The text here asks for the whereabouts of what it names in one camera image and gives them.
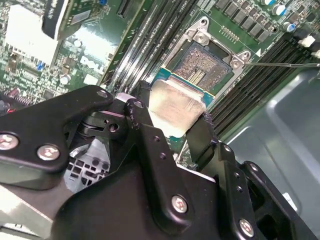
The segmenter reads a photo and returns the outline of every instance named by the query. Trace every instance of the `green circuit board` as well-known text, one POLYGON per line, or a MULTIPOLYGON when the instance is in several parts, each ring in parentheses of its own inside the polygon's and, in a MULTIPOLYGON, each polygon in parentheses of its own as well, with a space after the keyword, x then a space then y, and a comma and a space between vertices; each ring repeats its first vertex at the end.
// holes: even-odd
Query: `green circuit board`
POLYGON ((104 6, 94 0, 92 18, 75 34, 59 41, 52 65, 46 64, 41 70, 37 70, 40 59, 15 54, 13 47, 6 42, 7 24, 11 6, 22 5, 41 16, 45 1, 0 0, 0 91, 8 93, 19 88, 20 93, 15 99, 23 105, 32 105, 87 84, 97 84, 143 2, 144 0, 134 1, 130 6, 131 11, 123 18, 117 15, 120 7, 118 0, 109 0, 104 6), (67 83, 62 84, 60 79, 65 76, 67 83))
MULTIPOLYGON (((216 41, 235 54, 249 51, 250 62, 272 48, 285 33, 285 23, 316 33, 320 29, 317 0, 283 0, 271 6, 260 0, 109 0, 106 5, 92 1, 90 19, 58 42, 52 64, 41 66, 40 59, 13 51, 6 38, 11 6, 22 5, 40 18, 46 0, 0 0, 0 91, 18 88, 14 98, 24 105, 88 84, 102 85, 114 94, 130 93, 140 80, 153 81, 175 44, 202 17, 208 19, 207 32, 216 41), (286 11, 274 16, 279 4, 286 11)), ((165 68, 175 73, 190 45, 185 42, 165 68)), ((249 69, 244 67, 236 80, 249 69)), ((234 78, 235 73, 228 72, 205 91, 221 94, 234 78)))

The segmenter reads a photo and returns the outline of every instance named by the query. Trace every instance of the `black plastic bracket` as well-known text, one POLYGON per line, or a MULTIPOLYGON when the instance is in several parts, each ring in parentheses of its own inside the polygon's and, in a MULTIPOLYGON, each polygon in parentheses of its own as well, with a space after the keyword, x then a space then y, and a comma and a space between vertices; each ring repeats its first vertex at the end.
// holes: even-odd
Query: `black plastic bracket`
POLYGON ((245 161, 240 168, 247 177, 257 225, 266 239, 317 239, 260 167, 245 161))
POLYGON ((218 224, 221 236, 230 240, 259 239, 257 234, 250 236, 241 228, 241 220, 245 220, 251 225, 252 232, 258 233, 246 176, 237 167, 233 150, 219 142, 212 161, 201 173, 214 177, 219 184, 218 224))
POLYGON ((0 183, 36 190, 55 187, 66 170, 80 121, 112 102, 109 93, 89 85, 0 117, 0 134, 18 139, 16 147, 0 150, 0 183), (37 151, 44 145, 57 148, 58 158, 40 159, 37 151))
POLYGON ((195 211, 166 138, 160 129, 153 127, 148 109, 141 101, 128 100, 125 115, 129 131, 126 142, 115 157, 115 162, 119 163, 117 167, 128 164, 131 159, 140 160, 154 221, 164 232, 179 235, 191 226, 195 211), (186 202, 185 213, 173 207, 174 196, 186 202))
POLYGON ((186 133, 192 161, 201 171, 213 158, 218 138, 210 114, 204 112, 186 133))

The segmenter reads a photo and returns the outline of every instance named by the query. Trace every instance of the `black ram slot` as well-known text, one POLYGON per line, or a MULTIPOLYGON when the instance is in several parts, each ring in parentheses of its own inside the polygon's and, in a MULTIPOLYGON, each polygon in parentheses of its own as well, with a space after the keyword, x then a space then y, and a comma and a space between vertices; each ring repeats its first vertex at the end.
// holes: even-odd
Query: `black ram slot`
MULTIPOLYGON (((292 64, 307 62, 310 53, 297 47, 297 43, 285 35, 259 62, 292 64)), ((263 100, 294 71, 294 68, 287 67, 253 66, 211 111, 217 135, 221 137, 230 131, 253 108, 261 105, 263 100)))
POLYGON ((130 11, 132 3, 133 3, 133 0, 122 0, 116 14, 118 14, 118 16, 122 18, 125 18, 128 15, 128 12, 130 11))

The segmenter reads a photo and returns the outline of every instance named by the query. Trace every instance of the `motherboard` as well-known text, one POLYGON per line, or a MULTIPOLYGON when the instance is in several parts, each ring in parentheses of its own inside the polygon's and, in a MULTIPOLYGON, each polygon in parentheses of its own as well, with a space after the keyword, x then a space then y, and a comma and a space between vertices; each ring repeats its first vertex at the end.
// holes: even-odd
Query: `motherboard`
POLYGON ((186 126, 199 106, 226 123, 235 109, 226 106, 247 100, 246 86, 273 69, 252 64, 318 61, 319 10, 318 0, 0 0, 0 109, 86 85, 130 94, 146 81, 157 86, 154 103, 172 89, 173 105, 187 99, 186 112, 197 114, 186 126))

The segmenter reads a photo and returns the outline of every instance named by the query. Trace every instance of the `hole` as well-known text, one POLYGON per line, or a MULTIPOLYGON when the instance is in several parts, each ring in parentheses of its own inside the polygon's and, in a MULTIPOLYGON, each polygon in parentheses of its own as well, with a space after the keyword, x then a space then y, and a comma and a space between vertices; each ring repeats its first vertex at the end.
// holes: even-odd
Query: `hole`
POLYGON ((107 169, 109 168, 109 164, 108 164, 108 163, 104 163, 104 164, 102 165, 102 168, 103 168, 104 170, 107 170, 107 169))
POLYGON ((103 97, 103 98, 107 98, 107 97, 108 97, 107 92, 104 91, 104 90, 99 90, 99 91, 97 92, 97 94, 98 94, 100 97, 103 97))
POLYGON ((207 20, 203 19, 203 20, 201 21, 201 24, 202 24, 202 25, 207 25, 207 20))
POLYGON ((268 240, 278 239, 277 224, 270 215, 265 215, 258 223, 258 228, 268 240))
POLYGON ((86 171, 86 172, 85 172, 85 175, 87 175, 87 176, 89 176, 89 177, 91 177, 91 178, 96 177, 95 174, 94 174, 93 172, 90 172, 90 171, 86 171))
POLYGON ((82 184, 83 184, 83 185, 86 185, 86 183, 87 183, 87 179, 86 179, 86 178, 84 178, 84 177, 82 177, 82 178, 81 178, 81 182, 82 182, 82 184))
POLYGON ((84 164, 85 164, 85 162, 84 162, 84 161, 81 161, 81 160, 78 160, 78 161, 76 161, 76 163, 75 163, 75 165, 77 165, 77 166, 79 166, 79 167, 83 167, 84 164))
POLYGON ((134 105, 136 105, 138 108, 141 108, 141 109, 144 108, 144 104, 140 101, 134 101, 134 105))
POLYGON ((73 177, 73 178, 77 179, 79 176, 71 173, 71 174, 70 174, 70 177, 73 177))
POLYGON ((167 158, 167 156, 162 152, 162 153, 160 154, 160 158, 161 158, 162 160, 165 160, 165 159, 167 158))
POLYGON ((73 172, 76 173, 76 174, 80 174, 81 173, 81 168, 75 166, 73 168, 73 172))
POLYGON ((112 123, 108 127, 110 133, 115 133, 118 130, 118 128, 119 128, 119 125, 116 123, 112 123))
POLYGON ((236 189, 238 190, 239 193, 242 193, 244 191, 240 186, 236 186, 236 189))
POLYGON ((65 139, 68 139, 69 136, 70 136, 70 132, 66 132, 66 133, 64 134, 65 139))
POLYGON ((100 161, 99 161, 97 158, 94 158, 93 161, 92 161, 92 165, 93 165, 93 166, 98 166, 98 165, 99 165, 99 162, 100 162, 100 161))

